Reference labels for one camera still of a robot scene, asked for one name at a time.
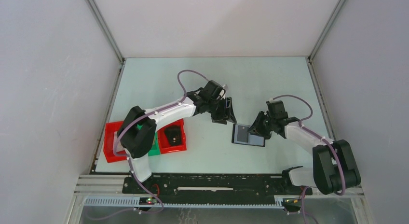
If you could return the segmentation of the grey credit card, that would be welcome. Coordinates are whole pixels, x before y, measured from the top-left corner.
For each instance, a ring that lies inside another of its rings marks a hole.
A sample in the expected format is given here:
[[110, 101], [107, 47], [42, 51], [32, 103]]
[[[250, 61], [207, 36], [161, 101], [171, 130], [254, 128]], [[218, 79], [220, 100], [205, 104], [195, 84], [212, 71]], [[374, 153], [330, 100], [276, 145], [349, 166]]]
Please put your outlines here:
[[237, 143], [249, 143], [249, 126], [236, 125], [234, 141]]

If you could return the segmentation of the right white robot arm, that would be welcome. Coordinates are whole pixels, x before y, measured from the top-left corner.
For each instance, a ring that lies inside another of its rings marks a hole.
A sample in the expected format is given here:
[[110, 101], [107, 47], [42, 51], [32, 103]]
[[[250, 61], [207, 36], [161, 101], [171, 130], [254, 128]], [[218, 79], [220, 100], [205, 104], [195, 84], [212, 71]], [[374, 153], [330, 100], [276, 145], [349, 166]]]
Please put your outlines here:
[[260, 111], [249, 127], [251, 135], [270, 139], [275, 133], [291, 140], [312, 156], [311, 168], [290, 169], [280, 181], [286, 194], [295, 193], [301, 185], [317, 188], [321, 193], [343, 195], [346, 189], [361, 184], [361, 176], [352, 148], [346, 140], [333, 140], [319, 135], [301, 119], [288, 116], [280, 100], [268, 101], [267, 111]]

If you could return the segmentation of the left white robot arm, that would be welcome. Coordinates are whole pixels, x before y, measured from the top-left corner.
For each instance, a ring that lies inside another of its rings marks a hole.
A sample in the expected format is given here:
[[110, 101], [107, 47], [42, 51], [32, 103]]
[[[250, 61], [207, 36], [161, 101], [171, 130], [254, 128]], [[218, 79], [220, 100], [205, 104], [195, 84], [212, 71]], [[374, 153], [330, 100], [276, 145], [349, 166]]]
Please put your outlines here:
[[236, 123], [232, 108], [232, 98], [226, 89], [210, 80], [204, 87], [194, 91], [184, 91], [177, 101], [153, 109], [134, 106], [117, 132], [115, 146], [125, 149], [130, 171], [135, 178], [134, 187], [140, 193], [152, 189], [152, 171], [148, 152], [152, 148], [155, 134], [163, 127], [189, 117], [209, 113], [211, 121], [218, 124]]

